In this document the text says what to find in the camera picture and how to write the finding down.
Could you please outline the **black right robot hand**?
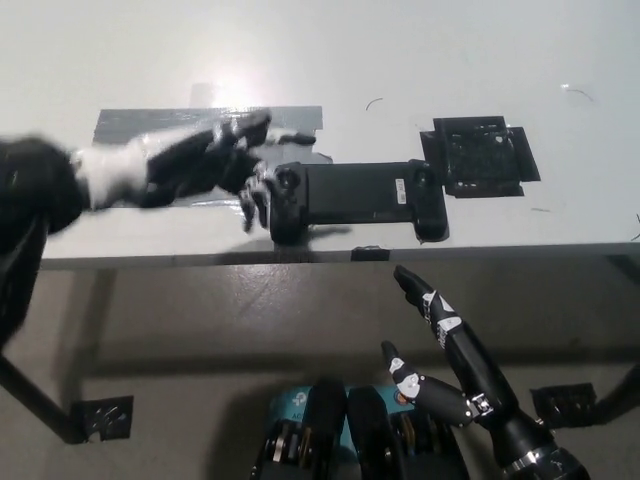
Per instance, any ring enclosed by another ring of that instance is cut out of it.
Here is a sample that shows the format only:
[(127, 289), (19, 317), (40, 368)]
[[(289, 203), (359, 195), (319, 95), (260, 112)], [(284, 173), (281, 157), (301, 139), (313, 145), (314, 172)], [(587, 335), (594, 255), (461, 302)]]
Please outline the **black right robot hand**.
[(385, 340), (383, 358), (398, 391), (414, 407), (448, 425), (475, 422), (490, 432), (504, 429), (517, 417), (519, 402), (470, 324), (438, 290), (406, 267), (396, 266), (393, 276), (444, 351), (460, 384), (454, 387), (419, 372)]

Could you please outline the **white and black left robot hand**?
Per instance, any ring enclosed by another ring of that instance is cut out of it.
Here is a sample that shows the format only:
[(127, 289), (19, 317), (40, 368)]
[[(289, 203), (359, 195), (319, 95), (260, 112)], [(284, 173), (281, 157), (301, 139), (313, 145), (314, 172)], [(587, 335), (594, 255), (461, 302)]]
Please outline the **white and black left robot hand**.
[(219, 188), (239, 200), (243, 229), (250, 232), (255, 224), (268, 228), (270, 204), (283, 194), (256, 149), (316, 142), (313, 134), (274, 127), (271, 121), (270, 111), (261, 109), (210, 126), (145, 132), (123, 145), (77, 149), (70, 164), (88, 211), (117, 203), (163, 208)]

